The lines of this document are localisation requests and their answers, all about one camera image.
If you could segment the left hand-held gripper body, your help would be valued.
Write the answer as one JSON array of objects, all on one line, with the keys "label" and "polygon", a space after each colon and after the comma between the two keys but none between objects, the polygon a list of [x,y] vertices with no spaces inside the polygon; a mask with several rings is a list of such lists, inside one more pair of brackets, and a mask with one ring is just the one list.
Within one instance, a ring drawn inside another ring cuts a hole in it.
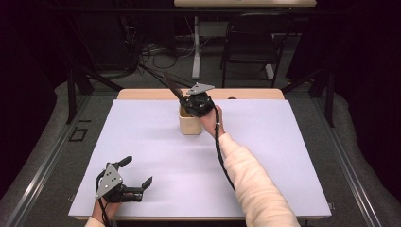
[{"label": "left hand-held gripper body", "polygon": [[143,199],[142,187],[127,187],[123,184],[123,178],[118,172],[124,163],[108,163],[106,168],[96,179],[96,198],[107,202],[119,203],[128,201],[141,201]]}]

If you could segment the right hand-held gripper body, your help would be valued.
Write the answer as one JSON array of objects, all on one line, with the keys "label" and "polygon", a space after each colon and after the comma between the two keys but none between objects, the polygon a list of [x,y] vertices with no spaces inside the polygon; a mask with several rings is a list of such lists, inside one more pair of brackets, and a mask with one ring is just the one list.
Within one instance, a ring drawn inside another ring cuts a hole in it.
[{"label": "right hand-held gripper body", "polygon": [[214,88],[214,85],[196,83],[186,92],[186,95],[189,96],[189,100],[185,102],[184,105],[191,104],[191,115],[203,117],[214,109],[215,104],[212,98],[207,95],[207,91],[213,90]]}]

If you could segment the square wooden holder cup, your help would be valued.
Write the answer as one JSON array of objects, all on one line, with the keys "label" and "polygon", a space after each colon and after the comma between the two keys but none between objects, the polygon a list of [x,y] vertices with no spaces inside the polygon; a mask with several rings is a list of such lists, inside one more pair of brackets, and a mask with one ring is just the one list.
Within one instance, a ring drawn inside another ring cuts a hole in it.
[{"label": "square wooden holder cup", "polygon": [[202,128],[199,119],[188,113],[184,107],[179,109],[180,130],[183,135],[199,135]]}]

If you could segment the person's right hand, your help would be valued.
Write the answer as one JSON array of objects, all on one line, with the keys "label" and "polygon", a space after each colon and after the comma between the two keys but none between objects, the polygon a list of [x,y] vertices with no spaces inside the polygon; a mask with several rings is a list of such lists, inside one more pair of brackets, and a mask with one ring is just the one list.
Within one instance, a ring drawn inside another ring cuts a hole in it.
[{"label": "person's right hand", "polygon": [[222,120],[222,109],[216,105],[213,111],[200,118],[204,129],[214,138],[220,138],[225,133]]}]

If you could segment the person's left hand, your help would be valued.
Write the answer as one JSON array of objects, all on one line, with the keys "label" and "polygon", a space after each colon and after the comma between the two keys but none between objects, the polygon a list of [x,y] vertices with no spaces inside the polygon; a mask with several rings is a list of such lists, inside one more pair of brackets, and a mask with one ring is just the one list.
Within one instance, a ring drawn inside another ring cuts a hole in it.
[{"label": "person's left hand", "polygon": [[94,209],[91,217],[95,218],[105,224],[105,220],[110,220],[120,208],[121,203],[107,203],[102,200],[102,203],[95,201]]}]

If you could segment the white-legged desk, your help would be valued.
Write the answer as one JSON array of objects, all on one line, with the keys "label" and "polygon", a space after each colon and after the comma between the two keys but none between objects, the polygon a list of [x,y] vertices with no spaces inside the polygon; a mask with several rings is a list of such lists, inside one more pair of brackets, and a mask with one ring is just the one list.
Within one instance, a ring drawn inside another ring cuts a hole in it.
[{"label": "white-legged desk", "polygon": [[[174,0],[180,9],[307,9],[314,8],[316,0]],[[201,75],[200,37],[223,37],[227,21],[205,22],[194,17],[194,60],[192,79]]]}]

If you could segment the black chair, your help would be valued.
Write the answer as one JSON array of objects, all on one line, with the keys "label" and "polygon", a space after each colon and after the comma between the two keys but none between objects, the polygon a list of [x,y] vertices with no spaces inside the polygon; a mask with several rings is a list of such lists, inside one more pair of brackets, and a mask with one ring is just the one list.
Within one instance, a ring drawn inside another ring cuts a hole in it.
[{"label": "black chair", "polygon": [[273,65],[271,86],[276,82],[285,41],[294,20],[284,13],[248,12],[232,18],[225,33],[220,63],[221,86],[226,85],[227,64],[260,64],[262,70]]}]

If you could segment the black metal stand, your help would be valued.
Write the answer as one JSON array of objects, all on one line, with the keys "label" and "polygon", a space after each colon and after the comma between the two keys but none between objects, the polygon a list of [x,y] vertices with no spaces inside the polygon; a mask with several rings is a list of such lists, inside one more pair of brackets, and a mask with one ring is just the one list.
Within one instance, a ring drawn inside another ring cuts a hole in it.
[{"label": "black metal stand", "polygon": [[90,79],[99,81],[100,83],[119,92],[122,90],[120,85],[106,79],[94,70],[86,66],[74,67],[70,70],[67,78],[67,94],[68,94],[68,118],[66,123],[70,124],[77,115],[77,94],[76,88],[85,95],[90,96],[94,92]]},{"label": "black metal stand", "polygon": [[281,88],[283,94],[286,94],[293,89],[304,84],[308,80],[313,79],[312,85],[309,89],[310,97],[320,97],[323,91],[325,94],[325,106],[324,106],[324,118],[331,128],[334,128],[333,122],[333,102],[335,92],[335,74],[328,69],[318,69],[309,75],[296,79],[290,83],[290,85]]}]

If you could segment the aluminium floor rail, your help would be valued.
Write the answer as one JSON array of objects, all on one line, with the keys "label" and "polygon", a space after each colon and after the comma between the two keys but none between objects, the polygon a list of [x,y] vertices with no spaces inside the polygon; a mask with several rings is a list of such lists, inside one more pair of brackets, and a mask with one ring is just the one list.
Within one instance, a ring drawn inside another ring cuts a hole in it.
[{"label": "aluminium floor rail", "polygon": [[[71,124],[57,105],[22,173],[0,201],[0,227],[83,227],[68,215],[85,173],[95,140],[89,96],[78,103]],[[89,119],[91,122],[78,122]]]},{"label": "aluminium floor rail", "polygon": [[336,130],[327,123],[322,102],[318,98],[312,98],[312,103],[318,112],[318,116],[321,119],[325,130],[329,134],[330,140],[334,146],[335,156],[367,227],[383,227],[370,199],[368,198],[366,190],[350,162]]}]

